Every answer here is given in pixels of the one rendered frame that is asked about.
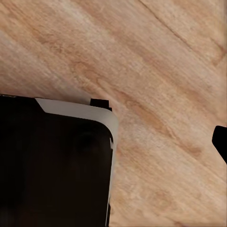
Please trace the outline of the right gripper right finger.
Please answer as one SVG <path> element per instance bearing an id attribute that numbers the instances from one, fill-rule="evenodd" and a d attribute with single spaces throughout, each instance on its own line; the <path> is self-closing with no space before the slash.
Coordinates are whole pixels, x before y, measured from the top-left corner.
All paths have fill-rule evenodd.
<path id="1" fill-rule="evenodd" d="M 224 159 L 227 164 L 227 128 L 222 126 L 216 126 L 213 137 L 212 143 Z"/>

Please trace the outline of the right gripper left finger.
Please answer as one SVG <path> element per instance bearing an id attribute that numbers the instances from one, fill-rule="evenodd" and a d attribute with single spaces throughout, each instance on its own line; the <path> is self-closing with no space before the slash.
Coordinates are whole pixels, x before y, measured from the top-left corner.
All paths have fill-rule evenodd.
<path id="1" fill-rule="evenodd" d="M 0 131 L 0 183 L 25 143 L 20 126 Z"/>

